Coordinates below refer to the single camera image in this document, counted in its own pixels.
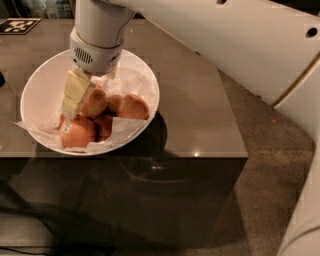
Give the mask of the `white gripper with vents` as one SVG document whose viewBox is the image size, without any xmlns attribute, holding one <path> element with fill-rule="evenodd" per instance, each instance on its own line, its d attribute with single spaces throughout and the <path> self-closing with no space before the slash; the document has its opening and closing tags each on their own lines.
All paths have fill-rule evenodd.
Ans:
<svg viewBox="0 0 320 256">
<path fill-rule="evenodd" d="M 67 118 L 74 119 L 80 112 L 83 98 L 91 84 L 91 74 L 111 72 L 120 60 L 122 48 L 123 43 L 111 48 L 94 46 L 86 43 L 75 29 L 72 30 L 70 54 L 79 68 L 70 70 L 65 81 L 62 113 Z"/>
</svg>

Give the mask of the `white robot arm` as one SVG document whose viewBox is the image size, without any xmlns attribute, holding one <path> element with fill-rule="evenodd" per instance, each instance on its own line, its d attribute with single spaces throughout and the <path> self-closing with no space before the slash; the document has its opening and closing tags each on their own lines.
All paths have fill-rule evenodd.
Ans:
<svg viewBox="0 0 320 256">
<path fill-rule="evenodd" d="M 275 256 L 320 256 L 320 19 L 272 0 L 75 0 L 77 64 L 106 73 L 136 13 L 260 95 L 312 139 L 306 181 Z"/>
</svg>

